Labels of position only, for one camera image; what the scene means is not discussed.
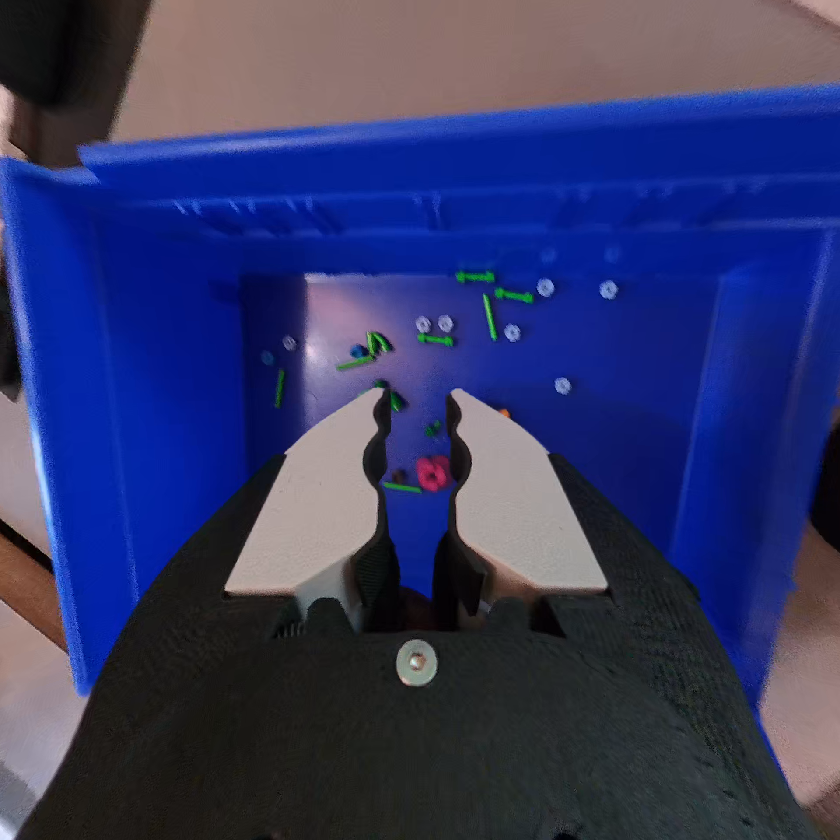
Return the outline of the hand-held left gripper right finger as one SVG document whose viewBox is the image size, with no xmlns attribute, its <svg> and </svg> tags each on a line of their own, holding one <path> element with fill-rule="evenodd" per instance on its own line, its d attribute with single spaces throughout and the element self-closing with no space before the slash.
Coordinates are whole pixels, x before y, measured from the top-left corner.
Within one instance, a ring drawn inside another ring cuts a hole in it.
<svg viewBox="0 0 840 840">
<path fill-rule="evenodd" d="M 438 626 L 476 625 L 511 597 L 532 610 L 549 596 L 608 596 L 549 450 L 463 389 L 447 395 L 446 428 L 454 487 L 434 562 Z"/>
</svg>

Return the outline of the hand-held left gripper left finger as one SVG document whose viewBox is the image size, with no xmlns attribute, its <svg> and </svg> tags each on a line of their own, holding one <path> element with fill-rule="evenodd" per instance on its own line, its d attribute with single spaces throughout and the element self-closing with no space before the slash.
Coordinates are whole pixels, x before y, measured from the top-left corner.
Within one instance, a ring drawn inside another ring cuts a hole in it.
<svg viewBox="0 0 840 840">
<path fill-rule="evenodd" d="M 380 481 L 391 409 L 389 390 L 373 387 L 286 450 L 227 595 L 289 597 L 303 618 L 317 600 L 332 598 L 362 629 L 376 594 L 363 593 L 356 566 L 387 537 Z"/>
</svg>

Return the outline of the blue plastic bin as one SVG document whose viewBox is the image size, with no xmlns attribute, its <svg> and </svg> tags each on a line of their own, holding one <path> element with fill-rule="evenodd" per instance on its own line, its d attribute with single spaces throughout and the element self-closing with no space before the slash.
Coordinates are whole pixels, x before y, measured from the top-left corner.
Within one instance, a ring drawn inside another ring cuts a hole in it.
<svg viewBox="0 0 840 840">
<path fill-rule="evenodd" d="M 165 563 L 288 447 L 259 360 L 282 284 L 489 271 L 537 302 L 512 419 L 695 584 L 758 705 L 838 387 L 838 85 L 80 158 L 6 160 L 2 209 L 81 691 Z"/>
</svg>

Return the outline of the scattered green lego stems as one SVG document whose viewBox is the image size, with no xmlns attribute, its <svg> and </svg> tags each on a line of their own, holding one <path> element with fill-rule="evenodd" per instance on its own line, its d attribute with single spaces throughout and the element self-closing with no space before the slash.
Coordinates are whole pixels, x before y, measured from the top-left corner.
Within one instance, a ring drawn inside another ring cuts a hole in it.
<svg viewBox="0 0 840 840">
<path fill-rule="evenodd" d="M 506 288 L 491 272 L 455 276 L 307 273 L 281 286 L 273 304 L 269 336 L 276 340 L 276 372 L 266 404 L 278 416 L 270 429 L 276 450 L 289 446 L 331 412 L 373 387 L 391 394 L 392 432 L 388 467 L 381 483 L 399 496 L 442 496 L 417 484 L 415 463 L 427 455 L 448 455 L 447 394 L 464 388 L 511 413 L 510 395 L 524 363 L 509 361 L 523 350 L 526 317 L 536 314 L 533 292 Z M 437 319 L 455 321 L 449 334 Z M 415 319 L 432 321 L 418 333 Z M 508 323 L 521 328 L 509 342 Z M 298 341 L 286 352 L 281 339 Z M 353 360 L 350 348 L 366 344 L 370 355 Z"/>
</svg>

